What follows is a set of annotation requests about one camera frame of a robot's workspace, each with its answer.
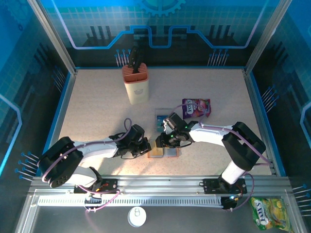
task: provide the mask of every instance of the knife handle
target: knife handle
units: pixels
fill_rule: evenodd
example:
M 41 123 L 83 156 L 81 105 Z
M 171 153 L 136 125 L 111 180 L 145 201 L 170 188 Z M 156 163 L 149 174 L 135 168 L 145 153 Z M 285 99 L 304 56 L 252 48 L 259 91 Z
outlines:
M 128 59 L 128 67 L 132 68 L 134 61 L 136 60 L 139 48 L 137 46 L 133 46 L 131 50 L 130 57 Z
M 142 63 L 143 58 L 144 58 L 144 53 L 142 50 L 139 50 L 138 57 L 135 61 L 134 67 L 133 67 L 133 74 L 139 73 L 138 68 L 140 67 L 140 65 Z

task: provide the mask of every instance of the white cup lid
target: white cup lid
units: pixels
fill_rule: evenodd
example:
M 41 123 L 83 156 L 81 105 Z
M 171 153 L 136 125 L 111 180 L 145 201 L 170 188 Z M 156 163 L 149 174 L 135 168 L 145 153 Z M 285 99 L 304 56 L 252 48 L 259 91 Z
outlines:
M 146 211 L 141 207 L 133 207 L 128 212 L 127 220 L 133 227 L 140 227 L 146 221 Z

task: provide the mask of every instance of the speckled table surface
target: speckled table surface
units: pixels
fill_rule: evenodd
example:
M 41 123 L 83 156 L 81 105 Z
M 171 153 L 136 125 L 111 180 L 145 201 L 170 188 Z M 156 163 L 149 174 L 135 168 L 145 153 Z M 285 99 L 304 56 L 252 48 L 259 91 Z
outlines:
M 75 141 L 100 140 L 124 132 L 126 117 L 155 137 L 155 109 L 174 108 L 184 98 L 211 100 L 212 113 L 204 123 L 233 125 L 244 122 L 259 135 L 242 71 L 238 69 L 149 69 L 150 100 L 131 105 L 120 69 L 79 70 L 60 137 Z M 195 143 L 181 150 L 179 158 L 88 160 L 102 175 L 219 175 L 231 161 L 224 147 Z M 251 171 L 270 175 L 267 166 Z

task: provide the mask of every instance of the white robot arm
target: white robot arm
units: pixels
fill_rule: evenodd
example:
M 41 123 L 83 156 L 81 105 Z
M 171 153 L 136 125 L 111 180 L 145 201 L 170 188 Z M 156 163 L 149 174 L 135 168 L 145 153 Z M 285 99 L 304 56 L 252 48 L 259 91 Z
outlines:
M 164 133 L 156 139 L 159 148 L 178 148 L 180 142 L 209 142 L 227 149 L 232 161 L 219 177 L 221 189 L 229 189 L 240 176 L 250 171 L 265 150 L 265 144 L 242 122 L 233 126 L 202 126 L 198 121 L 187 124 L 176 113 L 163 120 Z M 245 140 L 239 142 L 240 136 Z
M 52 188 L 69 183 L 97 190 L 102 186 L 99 173 L 92 167 L 80 165 L 90 158 L 122 158 L 127 152 L 133 158 L 141 156 L 151 150 L 144 133 L 135 124 L 126 135 L 118 133 L 99 141 L 74 142 L 69 137 L 63 137 L 39 158 L 38 167 L 43 173 L 43 180 Z M 68 154 L 53 165 L 65 152 Z

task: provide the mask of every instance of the blue wall panel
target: blue wall panel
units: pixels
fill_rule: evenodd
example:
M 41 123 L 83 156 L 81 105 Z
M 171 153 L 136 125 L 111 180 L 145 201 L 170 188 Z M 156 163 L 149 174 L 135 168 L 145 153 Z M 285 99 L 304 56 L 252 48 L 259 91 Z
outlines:
M 311 186 L 310 7 L 308 0 L 293 0 L 253 70 L 294 187 Z
M 42 153 L 66 75 L 27 1 L 0 0 L 0 232 L 15 230 L 36 170 L 21 155 Z
M 121 67 L 134 45 L 149 66 L 244 66 L 277 3 L 43 1 L 78 67 Z

